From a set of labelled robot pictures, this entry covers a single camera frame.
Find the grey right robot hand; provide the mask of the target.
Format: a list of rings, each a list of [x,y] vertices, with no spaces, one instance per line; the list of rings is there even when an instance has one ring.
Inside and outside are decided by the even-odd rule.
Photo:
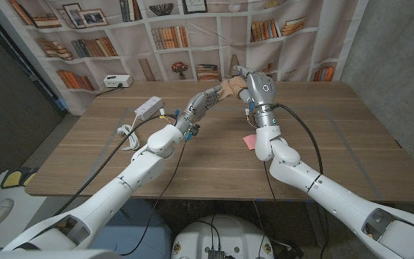
[[[275,91],[272,78],[263,72],[253,71],[240,65],[234,66],[234,71],[247,82],[247,87],[239,91],[239,98],[244,103],[253,103],[254,108],[273,103]]]

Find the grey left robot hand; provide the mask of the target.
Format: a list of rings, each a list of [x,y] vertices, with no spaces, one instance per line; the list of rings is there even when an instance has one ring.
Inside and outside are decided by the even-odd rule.
[[[221,89],[221,86],[215,86],[197,93],[190,99],[185,110],[178,117],[175,127],[178,128],[182,134],[187,132],[205,116],[206,112],[212,106],[219,102]]]

